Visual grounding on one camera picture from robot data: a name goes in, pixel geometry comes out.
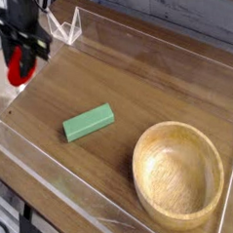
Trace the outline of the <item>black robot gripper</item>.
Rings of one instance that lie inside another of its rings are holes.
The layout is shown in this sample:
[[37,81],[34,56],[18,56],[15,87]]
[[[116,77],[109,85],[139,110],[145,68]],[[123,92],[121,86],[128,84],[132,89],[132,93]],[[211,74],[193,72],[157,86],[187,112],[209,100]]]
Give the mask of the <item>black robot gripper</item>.
[[53,38],[42,27],[36,2],[8,4],[0,8],[0,40],[3,57],[9,65],[16,46],[20,46],[20,77],[31,76],[37,57],[49,59]]

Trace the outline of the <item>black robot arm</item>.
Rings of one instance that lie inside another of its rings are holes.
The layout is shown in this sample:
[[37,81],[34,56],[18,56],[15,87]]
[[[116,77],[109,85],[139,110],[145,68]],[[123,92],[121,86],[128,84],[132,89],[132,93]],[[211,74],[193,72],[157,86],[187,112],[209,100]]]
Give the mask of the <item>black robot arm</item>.
[[1,47],[14,87],[32,78],[37,58],[49,59],[53,38],[39,22],[39,11],[48,13],[38,0],[6,0],[0,8]]

